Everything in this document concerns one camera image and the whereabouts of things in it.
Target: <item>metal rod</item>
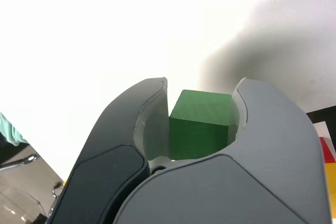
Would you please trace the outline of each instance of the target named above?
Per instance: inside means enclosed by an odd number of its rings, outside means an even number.
[[[36,159],[38,159],[40,157],[40,155],[38,155],[37,153],[31,154],[28,157],[19,159],[17,161],[13,161],[13,162],[9,162],[7,164],[4,165],[0,165],[0,172],[3,170],[8,170],[8,169],[12,169],[21,165],[26,165],[29,164],[31,162],[34,162]]]

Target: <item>green cube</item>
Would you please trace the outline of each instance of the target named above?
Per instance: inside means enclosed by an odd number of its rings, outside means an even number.
[[[183,90],[170,115],[172,159],[195,159],[227,146],[231,95]]]

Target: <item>black object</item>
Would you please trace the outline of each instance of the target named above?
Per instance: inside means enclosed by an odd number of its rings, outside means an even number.
[[[146,79],[112,101],[94,125],[49,223],[112,223],[150,176],[147,158],[169,155],[167,80]]]
[[[0,133],[0,164],[8,161],[16,154],[20,153],[29,144],[20,143],[18,146],[14,146],[6,141],[6,138]]]
[[[336,148],[336,106],[307,113],[312,123],[326,122],[330,138]]]
[[[43,214],[39,214],[36,220],[33,221],[33,224],[44,224],[46,221],[47,217],[45,217]]]

